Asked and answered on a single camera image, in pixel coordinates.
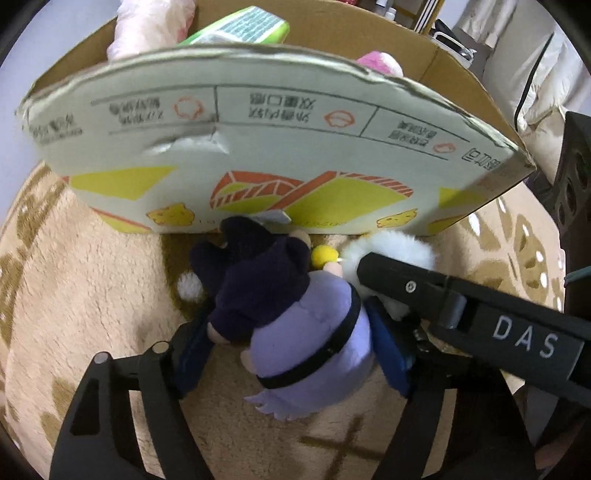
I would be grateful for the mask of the purple plush doll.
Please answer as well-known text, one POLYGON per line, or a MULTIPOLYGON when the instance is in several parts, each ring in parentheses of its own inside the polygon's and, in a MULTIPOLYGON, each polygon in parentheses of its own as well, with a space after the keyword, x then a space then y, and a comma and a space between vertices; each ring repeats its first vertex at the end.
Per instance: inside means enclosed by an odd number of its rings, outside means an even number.
POLYGON ((311 238, 277 235, 245 216, 221 222, 223 242, 190 252, 179 297, 211 296, 205 321, 215 344, 242 347, 243 366, 262 386, 249 403, 294 420, 345 400, 374 366, 370 321, 338 267, 311 269, 311 238))

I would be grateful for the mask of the pink plush toy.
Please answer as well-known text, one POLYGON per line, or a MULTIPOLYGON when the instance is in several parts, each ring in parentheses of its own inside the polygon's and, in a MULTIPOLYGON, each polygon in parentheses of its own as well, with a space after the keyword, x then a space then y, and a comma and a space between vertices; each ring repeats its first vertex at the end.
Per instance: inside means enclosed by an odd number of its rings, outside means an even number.
POLYGON ((403 68, 399 62, 386 52, 372 51, 357 59, 356 62, 385 75, 404 76, 403 68))

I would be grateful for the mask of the wooden shelf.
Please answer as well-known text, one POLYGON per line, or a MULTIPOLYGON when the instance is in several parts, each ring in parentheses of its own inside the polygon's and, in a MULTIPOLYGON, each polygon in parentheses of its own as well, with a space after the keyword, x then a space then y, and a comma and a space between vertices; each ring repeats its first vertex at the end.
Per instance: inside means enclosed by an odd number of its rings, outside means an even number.
POLYGON ((346 4, 391 17, 394 22, 417 33, 428 35, 437 20, 444 0, 351 0, 346 4))

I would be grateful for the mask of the cardboard box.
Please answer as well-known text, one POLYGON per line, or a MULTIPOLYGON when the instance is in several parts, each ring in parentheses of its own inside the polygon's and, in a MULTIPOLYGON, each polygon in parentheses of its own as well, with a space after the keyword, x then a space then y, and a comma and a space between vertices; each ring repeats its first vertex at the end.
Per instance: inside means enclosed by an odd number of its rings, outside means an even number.
POLYGON ((534 171, 479 80, 428 37, 338 1, 264 1, 283 44, 109 61, 103 26, 18 113, 42 159, 114 229, 207 232, 231 215, 311 233, 434 235, 534 171), (404 71, 357 59, 386 52, 404 71))

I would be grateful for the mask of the green tissue pack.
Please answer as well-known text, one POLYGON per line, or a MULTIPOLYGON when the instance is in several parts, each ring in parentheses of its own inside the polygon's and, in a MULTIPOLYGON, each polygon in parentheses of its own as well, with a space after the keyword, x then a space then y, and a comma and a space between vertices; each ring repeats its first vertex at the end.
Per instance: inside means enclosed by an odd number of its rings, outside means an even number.
POLYGON ((249 6, 211 23, 181 42, 280 44, 290 33, 290 24, 263 8, 249 6))

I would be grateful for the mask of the pink wrapped plush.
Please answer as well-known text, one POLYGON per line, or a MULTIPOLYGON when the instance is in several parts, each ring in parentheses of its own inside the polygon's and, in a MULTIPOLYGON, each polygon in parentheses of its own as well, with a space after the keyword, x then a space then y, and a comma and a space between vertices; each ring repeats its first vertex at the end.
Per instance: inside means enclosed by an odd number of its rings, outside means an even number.
POLYGON ((195 11, 193 0, 122 0, 107 59, 174 47, 187 38, 195 11))

